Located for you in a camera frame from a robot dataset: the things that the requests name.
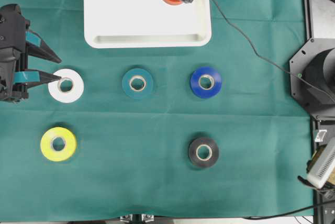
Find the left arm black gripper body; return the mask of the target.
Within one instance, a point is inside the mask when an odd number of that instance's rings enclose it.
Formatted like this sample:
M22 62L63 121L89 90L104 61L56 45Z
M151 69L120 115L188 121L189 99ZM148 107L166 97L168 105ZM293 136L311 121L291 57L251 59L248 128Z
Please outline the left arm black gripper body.
M30 21L18 4L1 7L1 101L18 102L26 92L14 84L15 72L27 69L26 32Z

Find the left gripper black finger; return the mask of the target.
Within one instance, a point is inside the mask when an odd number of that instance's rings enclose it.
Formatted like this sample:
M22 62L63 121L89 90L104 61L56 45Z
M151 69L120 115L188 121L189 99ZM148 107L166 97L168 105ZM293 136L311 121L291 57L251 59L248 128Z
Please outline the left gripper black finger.
M55 63L62 62L62 60L45 43L45 41L36 32L32 30L26 31L26 46L27 46L27 53L30 56Z
M58 75L38 70L26 70L15 72L13 89L29 89L42 84L48 84L60 80Z

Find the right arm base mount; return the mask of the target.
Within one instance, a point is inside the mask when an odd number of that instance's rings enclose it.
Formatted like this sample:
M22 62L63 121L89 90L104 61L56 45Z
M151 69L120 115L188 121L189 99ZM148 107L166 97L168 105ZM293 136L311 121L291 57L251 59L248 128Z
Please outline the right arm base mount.
M315 120L334 120L334 0L304 0L306 43L289 61L291 95Z

